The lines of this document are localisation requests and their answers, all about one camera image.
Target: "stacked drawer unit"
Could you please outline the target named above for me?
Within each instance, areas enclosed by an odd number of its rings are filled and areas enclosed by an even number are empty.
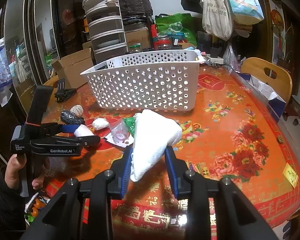
[[[83,0],[97,63],[128,52],[119,0]]]

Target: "yellow paper note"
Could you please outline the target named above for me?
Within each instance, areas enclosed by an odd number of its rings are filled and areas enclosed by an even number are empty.
[[[296,185],[299,180],[299,176],[297,173],[292,169],[292,167],[289,165],[289,163],[286,164],[286,167],[283,170],[284,176],[288,179],[288,181],[291,183],[291,185],[296,188]]]

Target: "finger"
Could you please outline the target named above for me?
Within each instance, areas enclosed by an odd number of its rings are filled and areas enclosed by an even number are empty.
[[[50,169],[50,159],[49,157],[47,157],[45,160],[44,160],[44,163],[43,163],[44,167],[49,170]]]
[[[7,164],[4,181],[6,182],[7,186],[11,189],[18,189],[19,187],[19,173],[18,171],[21,170],[26,165],[26,156],[13,154],[9,162]]]
[[[41,173],[39,177],[35,178],[32,181],[32,187],[34,190],[39,190],[43,187],[43,181],[44,181],[44,169],[43,167],[41,168]]]

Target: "orange toy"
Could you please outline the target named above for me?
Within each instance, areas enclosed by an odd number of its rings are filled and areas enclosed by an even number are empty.
[[[45,207],[46,204],[43,203],[42,201],[40,201],[38,198],[36,198],[35,201],[34,201],[33,206],[34,206],[36,209],[41,209],[41,208]]]
[[[36,218],[39,215],[39,210],[37,210],[35,207],[33,207],[31,209],[31,215]]]

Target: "orange tablecloth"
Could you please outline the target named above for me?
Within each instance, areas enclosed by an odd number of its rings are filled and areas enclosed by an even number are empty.
[[[43,122],[59,122],[60,110],[80,104],[86,125],[96,117],[114,120],[131,117],[135,110],[103,110],[95,103],[88,85],[66,103],[50,107]],[[288,142],[277,142],[282,135],[266,107],[236,78],[222,69],[201,67],[195,108],[189,112],[159,111],[174,119],[183,129],[182,139],[174,145],[177,158],[196,165],[206,177],[230,177],[250,199],[271,227],[284,222],[300,204],[300,168]],[[109,133],[103,129],[95,134]],[[46,187],[51,195],[69,176],[91,179],[109,169],[121,150],[101,139],[97,149],[84,149],[82,156],[66,161],[64,176],[55,176]],[[289,163],[299,176],[296,188],[282,174]],[[182,238],[184,226],[178,218],[186,213],[187,201],[177,201],[172,193],[164,158],[137,183],[130,182],[122,201],[112,201],[114,231],[121,238],[132,235]],[[211,207],[212,235],[215,215]]]

